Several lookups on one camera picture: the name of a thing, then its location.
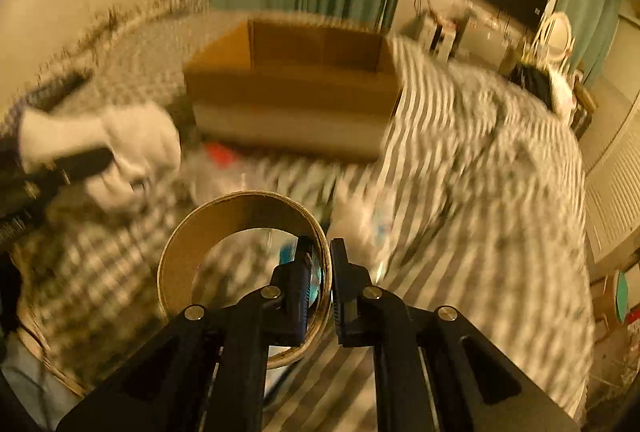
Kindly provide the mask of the brown tape roll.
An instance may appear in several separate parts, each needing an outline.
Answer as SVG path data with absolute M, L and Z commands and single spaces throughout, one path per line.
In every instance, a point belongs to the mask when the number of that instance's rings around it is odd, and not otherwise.
M 235 233 L 255 229 L 276 229 L 310 238 L 323 273 L 317 310 L 311 316 L 305 338 L 301 345 L 270 357 L 267 367 L 276 369 L 303 360 L 318 345 L 330 317 L 330 246 L 319 222 L 297 201 L 275 192 L 244 191 L 218 197 L 194 209 L 172 232 L 160 257 L 157 296 L 166 319 L 177 316 L 191 304 L 191 285 L 209 250 Z

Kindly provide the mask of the clear plastic water bottle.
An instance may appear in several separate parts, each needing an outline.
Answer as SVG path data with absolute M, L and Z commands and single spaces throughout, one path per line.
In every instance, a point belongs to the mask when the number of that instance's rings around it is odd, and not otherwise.
M 224 195 L 272 190 L 249 160 L 219 143 L 203 143 L 183 160 L 180 174 L 196 207 Z

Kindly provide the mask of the grey checked duvet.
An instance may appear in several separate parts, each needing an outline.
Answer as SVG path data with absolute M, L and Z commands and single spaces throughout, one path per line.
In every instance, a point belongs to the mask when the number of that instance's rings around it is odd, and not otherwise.
M 100 64 L 86 70 L 94 75 L 54 112 L 154 101 L 174 111 L 186 145 L 195 143 L 183 62 L 244 18 L 208 11 L 139 20 L 106 51 L 93 46 Z M 395 207 L 383 286 L 419 308 L 458 308 L 579 420 L 593 323 L 573 132 L 493 74 L 442 66 L 412 41 L 387 40 L 404 91 L 376 163 L 269 152 L 250 163 L 270 189 L 317 217 L 338 179 L 349 194 L 388 187 Z M 35 327 L 48 367 L 67 386 L 92 389 L 160 329 L 160 252 L 194 208 L 176 180 L 160 180 L 149 208 L 119 221 L 89 208 L 81 191 L 76 199 L 62 194 L 49 224 L 17 245 L 18 315 Z M 267 407 L 265 431 L 375 431 L 371 354 L 339 348 L 331 327 Z

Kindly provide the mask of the white louvered wardrobe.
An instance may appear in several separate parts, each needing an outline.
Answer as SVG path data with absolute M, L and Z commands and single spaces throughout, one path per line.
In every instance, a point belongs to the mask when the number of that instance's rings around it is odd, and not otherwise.
M 639 96 L 602 85 L 579 140 L 586 171 L 586 231 L 593 260 L 639 247 Z

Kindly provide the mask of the open cardboard box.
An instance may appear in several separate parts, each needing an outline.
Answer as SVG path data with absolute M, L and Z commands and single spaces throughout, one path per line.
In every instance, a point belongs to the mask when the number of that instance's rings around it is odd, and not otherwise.
M 402 87 L 387 39 L 250 20 L 183 66 L 201 133 L 245 148 L 375 161 Z

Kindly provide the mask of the black and white clothes pile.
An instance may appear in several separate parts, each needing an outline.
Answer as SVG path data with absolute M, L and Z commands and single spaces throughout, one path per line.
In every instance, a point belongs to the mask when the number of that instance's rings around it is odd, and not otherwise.
M 564 76 L 549 67 L 516 63 L 508 79 L 541 100 L 566 126 L 573 120 L 576 101 Z

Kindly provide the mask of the white storage cabinet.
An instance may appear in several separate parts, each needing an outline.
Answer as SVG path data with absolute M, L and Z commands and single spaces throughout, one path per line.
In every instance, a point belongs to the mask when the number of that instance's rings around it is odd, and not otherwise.
M 447 62 L 454 51 L 457 26 L 431 11 L 422 11 L 402 26 L 400 32 L 420 44 L 435 60 Z

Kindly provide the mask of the small silver fridge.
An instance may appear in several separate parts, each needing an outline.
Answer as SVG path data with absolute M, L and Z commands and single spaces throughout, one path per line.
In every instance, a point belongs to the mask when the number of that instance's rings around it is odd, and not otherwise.
M 498 72 L 508 50 L 523 35 L 520 26 L 500 12 L 469 4 L 457 18 L 454 59 Z

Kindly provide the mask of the white oval vanity mirror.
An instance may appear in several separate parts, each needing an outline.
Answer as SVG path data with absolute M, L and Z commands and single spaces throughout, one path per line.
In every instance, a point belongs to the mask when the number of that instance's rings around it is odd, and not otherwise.
M 560 64 L 570 56 L 574 42 L 568 15 L 565 12 L 553 12 L 541 22 L 533 49 L 539 61 Z

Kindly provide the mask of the green corner curtain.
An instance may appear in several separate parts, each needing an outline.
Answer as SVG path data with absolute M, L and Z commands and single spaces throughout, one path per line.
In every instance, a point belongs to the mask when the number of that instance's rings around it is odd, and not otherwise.
M 556 0 L 555 11 L 567 15 L 575 38 L 570 71 L 582 64 L 582 79 L 592 87 L 601 73 L 616 33 L 622 0 Z

